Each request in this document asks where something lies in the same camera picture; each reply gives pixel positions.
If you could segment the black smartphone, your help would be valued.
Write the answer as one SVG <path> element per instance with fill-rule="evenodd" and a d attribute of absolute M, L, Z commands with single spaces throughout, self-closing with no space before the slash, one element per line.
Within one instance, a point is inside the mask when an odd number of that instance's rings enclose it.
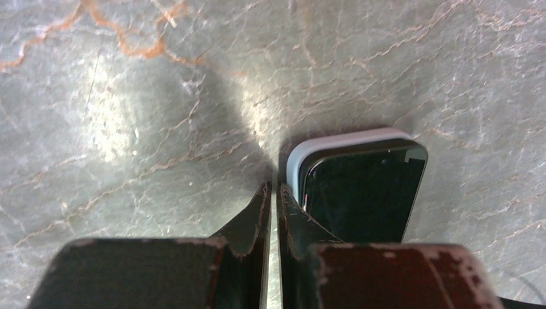
<path fill-rule="evenodd" d="M 428 162 L 423 145 L 393 139 L 320 149 L 290 181 L 299 206 L 349 243 L 400 243 Z"/>

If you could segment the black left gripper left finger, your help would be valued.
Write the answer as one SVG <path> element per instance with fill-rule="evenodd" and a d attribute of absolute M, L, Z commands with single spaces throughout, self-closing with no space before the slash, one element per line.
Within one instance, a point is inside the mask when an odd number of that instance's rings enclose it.
<path fill-rule="evenodd" d="M 206 238 L 80 238 L 52 259 L 30 308 L 261 308 L 271 183 Z"/>

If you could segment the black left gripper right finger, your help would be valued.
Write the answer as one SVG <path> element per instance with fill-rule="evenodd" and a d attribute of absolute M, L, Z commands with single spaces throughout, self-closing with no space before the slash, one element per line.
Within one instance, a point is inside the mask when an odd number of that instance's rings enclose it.
<path fill-rule="evenodd" d="M 277 189 L 284 308 L 501 308 L 465 247 L 346 243 Z"/>

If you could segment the light blue phone case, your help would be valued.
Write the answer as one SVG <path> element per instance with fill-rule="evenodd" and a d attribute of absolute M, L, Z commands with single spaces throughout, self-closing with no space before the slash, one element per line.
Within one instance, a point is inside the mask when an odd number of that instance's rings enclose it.
<path fill-rule="evenodd" d="M 345 133 L 333 136 L 323 136 L 312 138 L 298 144 L 289 154 L 287 160 L 287 184 L 292 189 L 292 194 L 298 202 L 299 206 L 304 210 L 304 193 L 300 184 L 299 176 L 302 172 L 301 166 L 304 159 L 318 151 L 340 149 L 355 145 L 366 145 L 373 142 L 381 142 L 385 140 L 413 140 L 413 138 L 398 129 L 393 127 L 384 127 L 378 129 L 370 129 L 365 131 L 357 131 L 353 133 Z"/>

